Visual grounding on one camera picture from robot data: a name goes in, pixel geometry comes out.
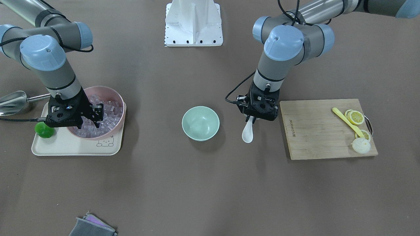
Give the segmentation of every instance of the pink bowl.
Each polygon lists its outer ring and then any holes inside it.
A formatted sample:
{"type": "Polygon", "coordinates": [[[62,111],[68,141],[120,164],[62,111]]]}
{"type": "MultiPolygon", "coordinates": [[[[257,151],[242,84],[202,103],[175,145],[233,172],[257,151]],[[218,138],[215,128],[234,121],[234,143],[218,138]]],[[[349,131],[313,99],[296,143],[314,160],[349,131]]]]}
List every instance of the pink bowl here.
{"type": "Polygon", "coordinates": [[[123,98],[121,97],[121,95],[113,90],[112,88],[108,88],[105,86],[93,86],[93,87],[89,87],[89,88],[85,88],[84,92],[86,93],[87,97],[90,97],[93,94],[98,95],[101,100],[104,101],[117,101],[119,104],[123,105],[123,114],[121,116],[121,119],[118,121],[117,125],[111,129],[109,132],[95,137],[95,138],[83,138],[80,136],[77,136],[75,133],[73,133],[73,128],[69,128],[67,127],[67,130],[74,136],[81,138],[81,139],[86,139],[86,140],[92,140],[92,141],[97,141],[97,140],[102,140],[102,139],[106,139],[111,137],[112,135],[114,135],[115,133],[117,133],[122,127],[123,127],[123,123],[124,120],[126,118],[126,104],[124,103],[123,98]]]}

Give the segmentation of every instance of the white mounting bracket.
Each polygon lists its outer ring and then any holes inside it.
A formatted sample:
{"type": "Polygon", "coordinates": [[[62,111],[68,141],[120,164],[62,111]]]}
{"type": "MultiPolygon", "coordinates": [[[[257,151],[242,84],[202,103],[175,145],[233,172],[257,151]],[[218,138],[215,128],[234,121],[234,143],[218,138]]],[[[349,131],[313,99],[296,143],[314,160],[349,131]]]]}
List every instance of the white mounting bracket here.
{"type": "Polygon", "coordinates": [[[220,6],[213,0],[173,0],[166,5],[165,46],[223,44],[220,6]]]}

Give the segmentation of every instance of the green lime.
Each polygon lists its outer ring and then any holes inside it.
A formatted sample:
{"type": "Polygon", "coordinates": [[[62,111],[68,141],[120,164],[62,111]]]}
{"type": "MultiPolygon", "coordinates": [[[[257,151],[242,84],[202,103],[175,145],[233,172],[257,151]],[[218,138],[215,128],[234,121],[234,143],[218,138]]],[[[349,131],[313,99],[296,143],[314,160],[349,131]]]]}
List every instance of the green lime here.
{"type": "Polygon", "coordinates": [[[43,139],[48,139],[54,134],[54,128],[47,126],[44,122],[39,122],[35,125],[35,133],[43,139]]]}

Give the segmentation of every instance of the mint green bowl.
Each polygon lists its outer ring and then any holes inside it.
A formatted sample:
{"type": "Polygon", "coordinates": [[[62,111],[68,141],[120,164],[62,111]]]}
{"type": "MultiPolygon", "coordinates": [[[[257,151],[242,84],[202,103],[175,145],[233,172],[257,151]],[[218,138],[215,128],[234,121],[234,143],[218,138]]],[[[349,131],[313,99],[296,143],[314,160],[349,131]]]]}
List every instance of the mint green bowl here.
{"type": "Polygon", "coordinates": [[[216,112],[204,106],[189,109],[182,118],[182,129],[195,141],[211,139],[219,130],[219,126],[216,112]]]}

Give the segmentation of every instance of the white tray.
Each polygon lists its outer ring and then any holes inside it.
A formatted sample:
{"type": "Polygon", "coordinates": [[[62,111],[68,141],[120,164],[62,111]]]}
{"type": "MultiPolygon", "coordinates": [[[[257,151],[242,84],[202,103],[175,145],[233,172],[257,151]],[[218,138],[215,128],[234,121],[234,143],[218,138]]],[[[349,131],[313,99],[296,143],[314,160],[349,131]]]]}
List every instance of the white tray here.
{"type": "MultiPolygon", "coordinates": [[[[47,115],[48,103],[42,110],[42,117],[47,115]]],[[[91,141],[78,138],[66,127],[54,128],[55,134],[49,139],[43,139],[37,134],[32,143],[32,153],[37,156],[111,156],[121,148],[123,127],[108,139],[91,141]]]]}

